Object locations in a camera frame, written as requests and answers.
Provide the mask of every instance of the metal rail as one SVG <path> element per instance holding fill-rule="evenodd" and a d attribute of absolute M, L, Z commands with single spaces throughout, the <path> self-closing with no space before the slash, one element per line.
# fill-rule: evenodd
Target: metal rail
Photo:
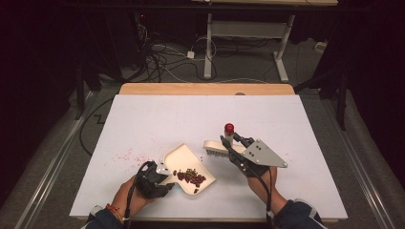
<path fill-rule="evenodd" d="M 343 144 L 346 147 L 346 156 L 348 161 L 353 169 L 354 175 L 356 176 L 361 189 L 363 190 L 364 196 L 372 208 L 372 211 L 375 215 L 375 218 L 382 229 L 395 229 L 394 223 L 391 220 L 390 215 L 388 214 L 384 203 L 381 200 L 381 196 L 378 191 L 375 189 L 373 182 L 368 176 L 361 159 L 358 157 L 352 143 L 347 136 L 347 134 L 340 129 L 339 124 L 337 123 L 335 117 L 335 112 L 333 107 L 330 104 L 329 100 L 323 100 L 323 105 L 328 115 L 330 116 L 330 121 L 333 123 L 333 126 L 337 133 L 339 133 Z"/>
<path fill-rule="evenodd" d="M 89 108 L 93 107 L 97 96 L 98 94 L 94 94 L 92 92 L 88 93 L 86 103 Z M 78 130 L 80 130 L 81 126 L 83 125 L 86 116 L 90 113 L 89 110 L 90 109 L 85 110 L 83 116 L 75 122 L 59 152 L 53 158 L 51 164 L 45 172 L 45 175 L 39 182 L 38 187 L 36 188 L 30 202 L 21 215 L 20 220 L 18 220 L 17 224 L 15 225 L 15 229 L 27 229 L 33 227 L 35 220 L 39 215 L 42 206 L 44 205 L 49 193 L 51 192 L 53 185 L 56 182 L 56 179 L 63 167 L 63 164 L 65 163 L 69 155 L 72 142 L 74 141 Z"/>
<path fill-rule="evenodd" d="M 340 7 L 340 6 L 275 6 L 275 5 L 253 5 L 253 4 L 186 4 L 186 5 L 137 5 L 137 4 L 85 4 L 85 3 L 60 3 L 61 8 L 81 11 L 180 11 L 195 13 L 272 13 L 283 15 L 300 14 L 338 14 L 338 15 L 359 15 L 370 11 L 371 6 L 365 7 Z"/>

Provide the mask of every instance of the table leg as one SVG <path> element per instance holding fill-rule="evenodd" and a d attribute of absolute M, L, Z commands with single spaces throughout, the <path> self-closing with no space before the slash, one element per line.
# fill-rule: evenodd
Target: table leg
<path fill-rule="evenodd" d="M 284 67 L 284 64 L 283 64 L 282 57 L 283 57 L 284 50 L 286 49 L 286 44 L 288 42 L 288 37 L 289 37 L 289 33 L 291 32 L 291 29 L 292 29 L 292 23 L 294 22 L 294 18 L 295 18 L 295 15 L 291 15 L 288 18 L 288 22 L 286 24 L 286 28 L 284 30 L 284 34 L 283 34 L 283 37 L 281 40 L 280 50 L 278 52 L 273 53 L 274 61 L 277 66 L 277 70 L 279 72 L 280 79 L 283 83 L 288 83 L 288 76 L 287 76 L 286 68 Z"/>
<path fill-rule="evenodd" d="M 211 25 L 212 25 L 212 13 L 208 14 L 207 28 L 206 28 L 206 54 L 205 63 L 203 68 L 203 77 L 206 79 L 211 78 L 211 61 L 212 61 L 212 50 L 211 50 Z"/>

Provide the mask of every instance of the cable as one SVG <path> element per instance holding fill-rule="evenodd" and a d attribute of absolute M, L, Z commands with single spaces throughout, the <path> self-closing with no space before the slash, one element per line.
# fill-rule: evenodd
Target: cable
<path fill-rule="evenodd" d="M 248 167 L 248 166 L 245 166 L 245 167 L 249 170 L 249 172 L 251 172 L 256 178 L 259 179 L 260 183 L 262 183 L 263 187 L 264 187 L 265 190 L 266 190 L 266 194 L 267 194 L 267 203 L 266 203 L 266 211 L 267 211 L 267 213 L 266 213 L 266 220 L 267 220 L 268 225 L 270 226 L 270 229 L 273 229 L 274 227 L 273 227 L 273 223 L 271 222 L 271 217 L 268 215 L 268 212 L 271 211 L 271 182 L 272 182 L 272 180 L 271 180 L 271 171 L 270 171 L 270 168 L 268 168 L 269 173 L 270 173 L 270 189 L 268 189 L 266 183 L 263 181 L 263 179 L 262 179 L 258 174 L 256 174 L 250 167 Z"/>
<path fill-rule="evenodd" d="M 86 154 L 88 154 L 89 156 L 92 156 L 93 154 L 90 153 L 90 151 L 86 148 L 86 146 L 84 145 L 84 142 L 83 142 L 82 133 L 83 133 L 84 126 L 86 125 L 87 121 L 89 121 L 90 117 L 92 117 L 93 114 L 94 114 L 98 109 L 100 109 L 102 106 L 104 106 L 105 104 L 107 104 L 108 102 L 113 101 L 113 100 L 114 100 L 114 98 L 109 98 L 109 99 L 107 99 L 106 101 L 102 102 L 100 105 L 98 105 L 98 106 L 86 117 L 86 119 L 85 119 L 84 122 L 83 122 L 83 125 L 82 125 L 81 128 L 80 128 L 80 132 L 79 132 L 80 145 L 81 145 L 81 147 L 83 148 L 83 150 L 86 152 Z"/>
<path fill-rule="evenodd" d="M 125 215 L 124 215 L 124 226 L 123 226 L 124 229 L 129 229 L 129 227 L 131 225 L 131 220 L 130 220 L 131 200 L 132 200 L 132 195 L 134 194 L 135 185 L 137 183 L 139 171 L 141 171 L 148 163 L 149 163 L 149 161 L 146 161 L 140 166 L 137 174 L 135 175 L 134 182 L 132 183 L 131 188 L 128 191 L 127 205 L 126 205 L 126 208 L 125 208 Z"/>

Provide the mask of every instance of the sleeve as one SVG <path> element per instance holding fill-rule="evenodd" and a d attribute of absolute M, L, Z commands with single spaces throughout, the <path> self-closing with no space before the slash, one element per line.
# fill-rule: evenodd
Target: sleeve
<path fill-rule="evenodd" d="M 108 209 L 96 206 L 81 229 L 122 229 L 122 223 Z"/>
<path fill-rule="evenodd" d="M 327 229 L 315 208 L 302 199 L 289 200 L 274 223 L 280 229 Z"/>

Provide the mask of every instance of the brown food pieces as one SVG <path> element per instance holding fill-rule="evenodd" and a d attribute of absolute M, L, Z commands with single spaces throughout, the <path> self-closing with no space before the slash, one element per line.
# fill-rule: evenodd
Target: brown food pieces
<path fill-rule="evenodd" d="M 175 170 L 173 175 L 177 175 L 179 180 L 185 180 L 187 183 L 195 184 L 197 188 L 200 188 L 200 184 L 202 184 L 206 178 L 199 173 L 196 172 L 196 169 L 187 169 L 187 171 L 182 172 L 179 170 L 178 172 Z"/>

